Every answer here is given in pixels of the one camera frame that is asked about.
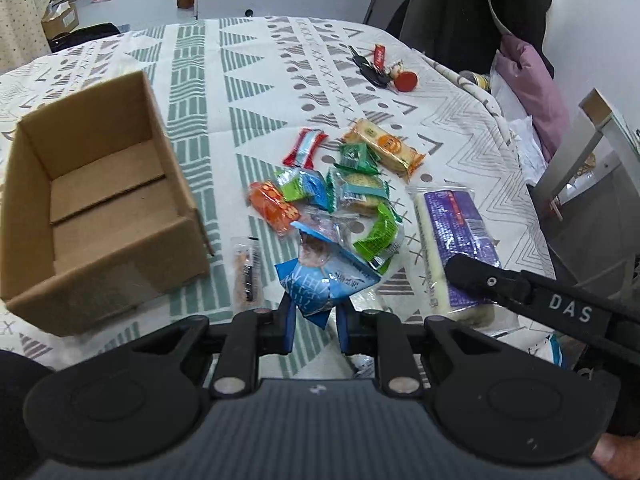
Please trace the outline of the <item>person's right hand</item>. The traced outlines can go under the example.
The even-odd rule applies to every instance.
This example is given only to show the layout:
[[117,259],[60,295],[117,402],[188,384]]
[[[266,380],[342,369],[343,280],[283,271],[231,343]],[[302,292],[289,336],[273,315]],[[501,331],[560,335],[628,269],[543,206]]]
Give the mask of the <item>person's right hand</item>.
[[613,479],[640,478],[640,439],[604,434],[591,458]]

